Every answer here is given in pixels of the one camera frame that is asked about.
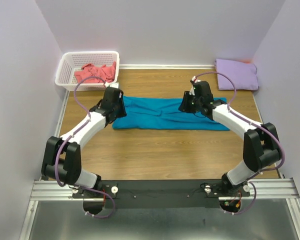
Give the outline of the blue t shirt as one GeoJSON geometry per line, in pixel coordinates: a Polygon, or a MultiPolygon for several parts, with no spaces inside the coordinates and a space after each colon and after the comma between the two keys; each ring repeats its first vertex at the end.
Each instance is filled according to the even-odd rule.
{"type": "Polygon", "coordinates": [[[199,112],[179,111],[181,98],[123,97],[126,116],[117,118],[114,130],[204,130],[228,131],[229,129],[199,112]]]}

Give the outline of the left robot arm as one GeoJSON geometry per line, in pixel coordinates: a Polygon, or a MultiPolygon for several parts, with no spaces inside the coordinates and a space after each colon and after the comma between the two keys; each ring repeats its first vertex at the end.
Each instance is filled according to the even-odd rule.
{"type": "Polygon", "coordinates": [[[84,110],[85,118],[72,130],[47,140],[41,174],[55,179],[61,187],[81,187],[89,197],[94,198],[104,193],[102,177],[83,169],[81,151],[95,134],[127,115],[124,92],[117,87],[107,87],[103,98],[92,108],[84,110]]]}

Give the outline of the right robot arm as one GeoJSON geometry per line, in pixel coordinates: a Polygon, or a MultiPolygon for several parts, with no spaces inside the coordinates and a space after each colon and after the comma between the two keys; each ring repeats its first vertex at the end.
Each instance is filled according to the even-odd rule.
{"type": "Polygon", "coordinates": [[[242,161],[221,177],[219,189],[224,195],[233,195],[246,181],[270,170],[271,165],[284,162],[285,153],[272,123],[251,120],[225,101],[214,99],[207,81],[193,80],[191,84],[191,90],[183,94],[179,111],[200,113],[224,125],[243,140],[242,161]]]}

